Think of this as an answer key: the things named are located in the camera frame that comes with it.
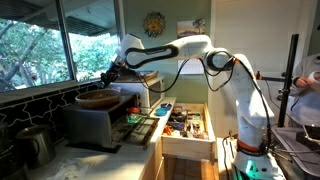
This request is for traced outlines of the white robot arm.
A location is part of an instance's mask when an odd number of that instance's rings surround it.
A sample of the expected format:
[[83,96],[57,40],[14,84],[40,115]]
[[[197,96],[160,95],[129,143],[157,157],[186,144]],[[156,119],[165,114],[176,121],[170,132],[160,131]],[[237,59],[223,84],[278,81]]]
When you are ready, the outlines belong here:
[[252,66],[243,54],[233,54],[212,45],[206,35],[192,35],[162,46],[146,48],[141,40],[127,34],[116,58],[101,74],[105,85],[114,82],[127,69],[134,74],[141,66],[158,60],[198,59],[206,77],[227,74],[225,84],[235,95],[237,108],[237,149],[232,162],[235,180],[284,180],[281,169],[271,155],[271,124],[274,113],[257,83]]

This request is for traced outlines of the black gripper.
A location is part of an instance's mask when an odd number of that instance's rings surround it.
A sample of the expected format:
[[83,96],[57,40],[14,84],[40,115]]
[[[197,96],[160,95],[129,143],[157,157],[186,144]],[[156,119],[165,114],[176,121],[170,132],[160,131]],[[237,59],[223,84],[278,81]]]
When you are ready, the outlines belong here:
[[100,75],[104,86],[107,87],[123,74],[123,64],[121,62],[112,62],[109,69]]

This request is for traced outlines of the person white sleeve forearm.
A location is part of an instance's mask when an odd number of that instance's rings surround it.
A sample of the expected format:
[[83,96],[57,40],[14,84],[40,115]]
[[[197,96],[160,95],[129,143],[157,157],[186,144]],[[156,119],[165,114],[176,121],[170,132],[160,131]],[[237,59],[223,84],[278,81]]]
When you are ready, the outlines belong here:
[[[319,72],[320,54],[304,58],[294,69],[287,112],[298,126],[320,125],[320,92],[317,90]],[[308,88],[297,88],[294,83],[300,76],[307,76],[315,84]]]

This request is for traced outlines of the person hand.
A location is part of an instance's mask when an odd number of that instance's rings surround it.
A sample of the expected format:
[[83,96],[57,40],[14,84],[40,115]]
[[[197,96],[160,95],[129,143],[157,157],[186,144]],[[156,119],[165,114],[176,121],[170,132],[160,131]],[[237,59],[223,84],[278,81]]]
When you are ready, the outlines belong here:
[[315,81],[312,80],[312,79],[309,79],[307,76],[300,76],[300,77],[297,77],[295,79],[295,83],[294,85],[297,87],[297,88],[308,88],[312,85],[315,84]]

